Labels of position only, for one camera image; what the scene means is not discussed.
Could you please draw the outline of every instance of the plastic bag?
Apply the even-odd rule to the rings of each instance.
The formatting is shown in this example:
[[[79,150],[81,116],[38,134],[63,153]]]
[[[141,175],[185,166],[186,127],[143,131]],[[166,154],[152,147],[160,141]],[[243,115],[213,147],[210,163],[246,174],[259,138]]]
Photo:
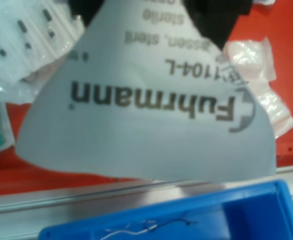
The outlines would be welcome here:
[[[66,4],[1,0],[0,102],[32,103],[83,32]]]
[[[105,0],[24,119],[17,154],[60,172],[274,175],[264,109],[181,1]]]
[[[64,60],[65,57],[61,57],[53,63],[41,67],[16,84],[10,84],[0,77],[0,103],[33,103],[41,89],[59,69]]]
[[[269,85],[270,81],[276,79],[276,72],[268,38],[261,42],[231,41],[225,45],[224,52],[266,110],[275,138],[293,128],[290,110]]]

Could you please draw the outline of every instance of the wire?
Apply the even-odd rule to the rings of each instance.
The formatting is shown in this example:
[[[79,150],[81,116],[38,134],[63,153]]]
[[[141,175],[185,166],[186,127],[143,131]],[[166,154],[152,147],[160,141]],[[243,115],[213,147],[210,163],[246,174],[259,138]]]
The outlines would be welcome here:
[[[165,223],[162,223],[162,224],[154,224],[144,230],[141,230],[141,231],[138,231],[138,232],[135,232],[135,231],[129,231],[129,230],[117,230],[115,232],[112,232],[102,238],[100,238],[100,240],[107,240],[109,237],[113,236],[113,235],[117,235],[117,234],[129,234],[129,235],[140,235],[140,234],[144,234],[144,233],[147,233],[147,232],[154,232],[156,229],[158,228],[161,228],[161,227],[164,227],[168,224],[171,224],[171,223],[174,223],[174,222],[183,222],[185,223],[187,226],[189,226],[190,224],[196,224],[198,223],[197,221],[188,221],[186,219],[177,219],[177,220],[172,220],[172,221],[168,221],[168,222],[165,222]]]
[[[111,237],[111,236],[113,236],[113,235],[121,234],[121,233],[129,234],[129,235],[140,235],[140,234],[144,234],[144,233],[146,233],[146,232],[149,232],[149,231],[151,231],[152,229],[155,229],[155,228],[157,228],[157,227],[158,227],[158,225],[155,224],[155,225],[153,225],[153,226],[151,226],[151,227],[149,227],[149,228],[147,228],[147,229],[144,229],[144,230],[142,230],[142,231],[138,231],[138,232],[129,231],[129,230],[119,230],[119,231],[112,232],[112,233],[110,233],[110,234],[108,234],[108,235],[106,235],[106,236],[100,238],[100,240],[106,240],[106,239],[108,239],[109,237]]]

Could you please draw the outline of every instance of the gray paper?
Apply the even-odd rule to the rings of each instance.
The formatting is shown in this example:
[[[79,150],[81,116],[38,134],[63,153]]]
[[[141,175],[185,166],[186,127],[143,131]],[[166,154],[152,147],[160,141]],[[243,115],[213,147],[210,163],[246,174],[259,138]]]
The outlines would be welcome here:
[[[55,171],[221,182],[274,175],[275,147],[267,114],[180,1],[107,0],[16,151]]]

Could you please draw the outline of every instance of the blue tray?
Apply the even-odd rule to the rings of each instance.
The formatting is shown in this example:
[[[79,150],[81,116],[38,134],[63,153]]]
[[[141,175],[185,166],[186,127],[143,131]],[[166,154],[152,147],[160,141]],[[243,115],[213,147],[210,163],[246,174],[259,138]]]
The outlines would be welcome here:
[[[293,240],[293,202],[272,181],[48,227],[39,240]]]

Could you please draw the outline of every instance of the fuhrmann logo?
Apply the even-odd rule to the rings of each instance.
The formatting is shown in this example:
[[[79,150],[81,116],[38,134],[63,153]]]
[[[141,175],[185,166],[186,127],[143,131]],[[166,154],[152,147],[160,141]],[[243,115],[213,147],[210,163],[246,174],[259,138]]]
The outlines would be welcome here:
[[[240,126],[230,128],[230,133],[237,133],[247,128],[255,115],[255,103],[245,88],[239,88],[237,92],[243,92],[242,102],[253,104],[252,115],[241,117]],[[100,106],[115,105],[119,108],[134,106],[136,109],[149,109],[156,111],[180,111],[185,113],[190,120],[196,119],[196,113],[215,115],[216,121],[234,121],[235,96],[230,96],[227,105],[218,105],[214,96],[197,96],[172,92],[164,93],[161,90],[141,89],[131,87],[101,86],[99,84],[79,83],[71,84],[71,99],[74,103],[93,103]]]

